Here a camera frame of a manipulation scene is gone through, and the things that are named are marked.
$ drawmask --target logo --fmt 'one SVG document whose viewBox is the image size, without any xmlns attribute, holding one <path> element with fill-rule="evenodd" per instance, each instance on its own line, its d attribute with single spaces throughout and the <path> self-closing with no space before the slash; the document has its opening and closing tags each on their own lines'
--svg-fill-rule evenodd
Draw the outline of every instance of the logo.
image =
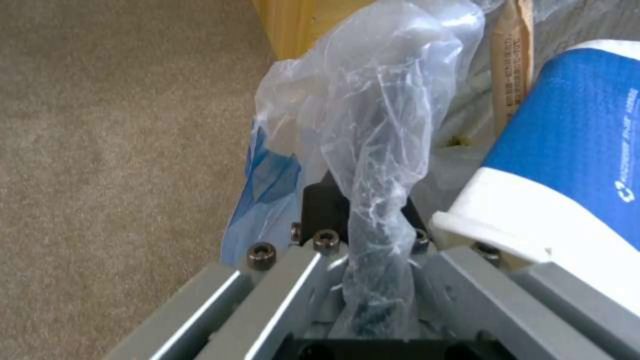
<svg viewBox="0 0 640 360">
<path fill-rule="evenodd" d="M 636 196 L 631 191 L 631 189 L 627 188 L 627 186 L 622 181 L 616 181 L 615 185 L 616 189 L 618 189 L 618 196 L 620 196 L 622 201 L 629 203 L 636 199 Z"/>
</svg>

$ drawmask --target gray metal frame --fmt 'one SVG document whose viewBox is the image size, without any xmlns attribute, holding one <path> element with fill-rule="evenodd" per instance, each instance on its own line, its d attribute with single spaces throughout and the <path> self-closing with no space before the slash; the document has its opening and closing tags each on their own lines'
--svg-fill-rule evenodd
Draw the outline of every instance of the gray metal frame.
<svg viewBox="0 0 640 360">
<path fill-rule="evenodd" d="M 246 274 L 211 263 L 118 344 L 106 359 L 195 357 L 249 294 Z"/>
<path fill-rule="evenodd" d="M 270 359 L 288 334 L 302 336 L 328 292 L 326 257 L 291 247 L 211 337 L 197 359 Z"/>
<path fill-rule="evenodd" d="M 457 338 L 488 332 L 522 360 L 611 359 L 469 248 L 434 256 L 417 280 Z"/>
<path fill-rule="evenodd" d="M 616 359 L 640 359 L 640 318 L 615 301 L 553 263 L 511 278 Z"/>
</svg>

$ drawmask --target wooden panel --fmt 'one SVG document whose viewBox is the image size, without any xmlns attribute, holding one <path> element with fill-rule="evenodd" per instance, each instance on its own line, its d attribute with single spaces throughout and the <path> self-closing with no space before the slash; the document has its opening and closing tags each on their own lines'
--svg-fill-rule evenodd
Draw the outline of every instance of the wooden panel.
<svg viewBox="0 0 640 360">
<path fill-rule="evenodd" d="M 316 0 L 253 0 L 278 58 L 295 58 L 307 50 L 315 3 Z"/>
<path fill-rule="evenodd" d="M 347 16 L 375 0 L 318 0 L 311 21 L 307 47 L 313 47 L 316 40 L 331 30 Z"/>
<path fill-rule="evenodd" d="M 253 0 L 279 59 L 297 58 L 338 22 L 374 0 Z"/>
</svg>

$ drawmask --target white container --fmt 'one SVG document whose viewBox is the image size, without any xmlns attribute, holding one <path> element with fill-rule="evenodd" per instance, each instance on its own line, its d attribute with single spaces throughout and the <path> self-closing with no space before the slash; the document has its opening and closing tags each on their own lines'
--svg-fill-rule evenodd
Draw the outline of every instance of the white container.
<svg viewBox="0 0 640 360">
<path fill-rule="evenodd" d="M 549 61 L 451 209 L 440 241 L 553 261 L 640 315 L 640 43 Z"/>
</svg>

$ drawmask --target beige carpet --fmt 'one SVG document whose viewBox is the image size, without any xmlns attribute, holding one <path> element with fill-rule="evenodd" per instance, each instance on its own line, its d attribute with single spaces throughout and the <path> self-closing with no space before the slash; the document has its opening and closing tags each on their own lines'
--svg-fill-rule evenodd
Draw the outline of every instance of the beige carpet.
<svg viewBox="0 0 640 360">
<path fill-rule="evenodd" d="M 272 55 L 250 0 L 0 1 L 0 358 L 104 355 L 218 256 Z"/>
</svg>

